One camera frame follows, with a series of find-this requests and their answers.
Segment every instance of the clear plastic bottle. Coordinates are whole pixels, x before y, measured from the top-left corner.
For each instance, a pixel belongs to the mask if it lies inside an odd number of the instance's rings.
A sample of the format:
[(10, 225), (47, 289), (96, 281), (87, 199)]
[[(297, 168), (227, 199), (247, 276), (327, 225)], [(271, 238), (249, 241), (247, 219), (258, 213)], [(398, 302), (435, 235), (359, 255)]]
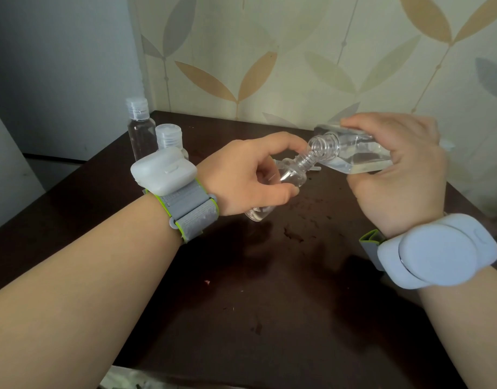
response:
[(336, 137), (335, 156), (329, 160), (319, 159), (321, 164), (329, 168), (349, 174), (382, 170), (393, 164), (391, 153), (377, 143), (374, 137), (361, 130), (321, 124), (313, 131)]
[(155, 134), (157, 136), (158, 149), (165, 149), (166, 147), (178, 147), (184, 158), (189, 160), (189, 154), (187, 150), (184, 149), (182, 143), (182, 129), (176, 124), (161, 124), (157, 125), (155, 128)]
[[(339, 152), (339, 143), (333, 133), (314, 136), (308, 142), (310, 150), (297, 155), (293, 160), (285, 158), (277, 163), (278, 174), (271, 175), (265, 180), (267, 184), (291, 183), (296, 187), (301, 187), (308, 176), (309, 171), (318, 161), (329, 161), (334, 159)], [(275, 209), (275, 206), (254, 207), (245, 212), (253, 221), (259, 222)]]
[(126, 99), (126, 106), (130, 114), (128, 133), (135, 161), (157, 151), (157, 137), (155, 122), (149, 117), (148, 100), (144, 97)]

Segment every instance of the bottle cap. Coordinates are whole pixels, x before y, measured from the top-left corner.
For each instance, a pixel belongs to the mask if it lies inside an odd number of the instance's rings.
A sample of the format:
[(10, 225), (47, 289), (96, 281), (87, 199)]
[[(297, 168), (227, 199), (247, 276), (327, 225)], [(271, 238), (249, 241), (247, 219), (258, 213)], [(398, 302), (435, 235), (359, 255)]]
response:
[(157, 134), (158, 149), (165, 149), (166, 147), (178, 147), (182, 149), (182, 130), (176, 124), (161, 124), (155, 128)]
[(148, 100), (144, 97), (126, 98), (126, 106), (132, 120), (149, 119)]

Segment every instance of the forearm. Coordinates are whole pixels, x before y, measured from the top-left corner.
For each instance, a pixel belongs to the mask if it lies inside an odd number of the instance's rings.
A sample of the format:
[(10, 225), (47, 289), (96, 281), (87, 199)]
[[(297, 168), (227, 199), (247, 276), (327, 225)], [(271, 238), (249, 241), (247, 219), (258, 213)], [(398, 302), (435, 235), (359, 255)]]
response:
[(454, 287), (420, 290), (425, 311), (470, 389), (497, 388), (497, 270)]
[(146, 195), (0, 290), (0, 387), (96, 387), (180, 242)]

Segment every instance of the dark wooden table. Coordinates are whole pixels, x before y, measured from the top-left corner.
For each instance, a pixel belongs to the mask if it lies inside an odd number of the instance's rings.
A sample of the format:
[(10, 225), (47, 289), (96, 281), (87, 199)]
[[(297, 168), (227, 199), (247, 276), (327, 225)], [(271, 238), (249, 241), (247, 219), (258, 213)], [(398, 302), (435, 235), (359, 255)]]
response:
[[(194, 163), (233, 139), (287, 130), (153, 117), (182, 127)], [(132, 163), (124, 134), (1, 227), (0, 288), (140, 196)], [(497, 236), (450, 186), (446, 203)], [(465, 387), (424, 311), (363, 258), (358, 238), (372, 228), (345, 176), (326, 168), (310, 172), (300, 195), (263, 222), (221, 218), (180, 248), (115, 364), (261, 388)]]

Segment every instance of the wallpaper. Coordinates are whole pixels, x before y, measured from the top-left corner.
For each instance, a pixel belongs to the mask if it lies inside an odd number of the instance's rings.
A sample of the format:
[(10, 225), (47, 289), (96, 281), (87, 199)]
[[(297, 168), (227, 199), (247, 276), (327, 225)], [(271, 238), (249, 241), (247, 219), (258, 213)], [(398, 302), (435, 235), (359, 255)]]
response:
[(497, 222), (497, 0), (135, 0), (156, 109), (313, 129), (431, 115)]

